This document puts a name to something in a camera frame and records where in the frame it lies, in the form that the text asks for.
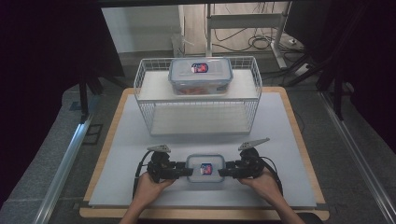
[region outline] small container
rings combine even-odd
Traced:
[[[233,80],[233,69],[227,58],[174,59],[168,79],[176,95],[224,94]]]
[[[193,183],[218,183],[224,180],[219,169],[225,167],[224,158],[219,154],[192,154],[187,158],[187,168],[192,168],[188,176]]]

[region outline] black curtain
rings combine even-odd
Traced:
[[[343,58],[351,102],[396,152],[396,2],[371,1]]]
[[[3,202],[47,136],[64,91],[80,74],[123,73],[99,7],[2,1],[0,27]]]

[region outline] black cable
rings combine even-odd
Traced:
[[[263,47],[263,48],[259,48],[259,47],[257,47],[256,45],[254,45],[257,41],[265,41],[266,43],[267,43],[267,45],[265,46],[265,47]],[[255,48],[255,49],[261,49],[261,50],[264,50],[264,49],[267,49],[269,46],[270,46],[270,43],[268,42],[268,40],[266,39],[266,38],[264,38],[264,37],[258,37],[258,36],[253,36],[253,37],[251,37],[249,40],[248,40],[248,43],[249,43],[249,45],[250,46],[252,46],[253,48]]]
[[[242,29],[242,30],[236,32],[235,34],[230,35],[230,36],[228,36],[228,37],[226,37],[226,38],[224,38],[224,39],[219,39],[219,38],[218,38],[218,33],[216,32],[216,29],[215,29],[215,37],[216,37],[216,39],[217,39],[219,42],[221,42],[221,41],[224,41],[224,40],[228,40],[228,39],[230,39],[231,37],[233,37],[233,36],[235,36],[235,35],[238,35],[238,34],[244,32],[246,29],[247,29],[247,28],[244,28],[244,29]]]
[[[265,3],[266,2],[264,2],[264,4],[262,5],[262,13],[264,12],[264,9],[265,9]]]
[[[262,78],[262,81],[267,80],[267,79],[270,79],[270,78],[282,77],[282,76],[284,76],[284,75],[286,75],[285,72],[283,72],[282,74],[276,75],[276,76]]]
[[[304,60],[306,60],[308,58],[308,55],[307,54],[304,54],[303,56],[301,56],[297,61],[295,61],[289,68],[287,68],[287,69],[285,69],[285,70],[280,70],[280,71],[277,71],[277,72],[279,72],[279,73],[288,73],[288,72],[290,72],[292,69],[294,69],[298,64],[300,64],[302,61],[304,61]]]
[[[252,47],[252,46],[249,46],[249,47],[247,47],[247,48],[245,48],[245,49],[229,49],[229,48],[227,48],[227,47],[224,47],[224,46],[218,45],[218,44],[212,44],[212,45],[213,45],[213,46],[220,47],[220,48],[227,49],[227,50],[229,50],[229,51],[236,51],[236,52],[238,52],[238,51],[245,51],[245,50],[247,50],[247,49],[251,49],[251,47]]]
[[[304,133],[304,131],[305,131],[305,123],[304,123],[303,118],[301,117],[301,115],[299,113],[297,113],[297,111],[293,110],[293,113],[300,119],[300,121],[302,123],[303,127],[301,128],[300,133]]]
[[[275,163],[271,159],[269,159],[268,157],[260,157],[260,158],[270,161],[273,164],[273,166],[274,166],[275,173],[277,173],[277,169],[276,169]]]
[[[300,65],[302,61],[306,60],[308,58],[308,54],[303,55],[301,58],[299,58],[294,64],[291,65],[289,72],[293,71],[293,69],[297,66]],[[285,76],[283,76],[282,78],[282,82],[281,84],[279,84],[280,86],[284,86],[285,85],[285,79],[286,79],[286,74]]]
[[[146,152],[146,154],[143,156],[142,161],[139,162],[137,165],[136,173],[134,174],[134,191],[132,193],[132,198],[134,197],[134,194],[136,193],[137,189],[137,184],[139,183],[139,177],[140,177],[140,171],[142,170],[143,162],[145,161],[146,157],[149,155],[151,151]]]

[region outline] white wire basket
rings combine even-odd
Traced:
[[[250,133],[262,95],[254,57],[229,57],[233,81],[222,95],[175,95],[168,80],[172,58],[143,59],[134,96],[151,135]]]

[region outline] sticker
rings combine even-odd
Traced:
[[[212,175],[212,164],[202,163],[201,164],[201,175]]]
[[[207,73],[209,67],[206,63],[193,63],[191,66],[191,71],[193,73]]]

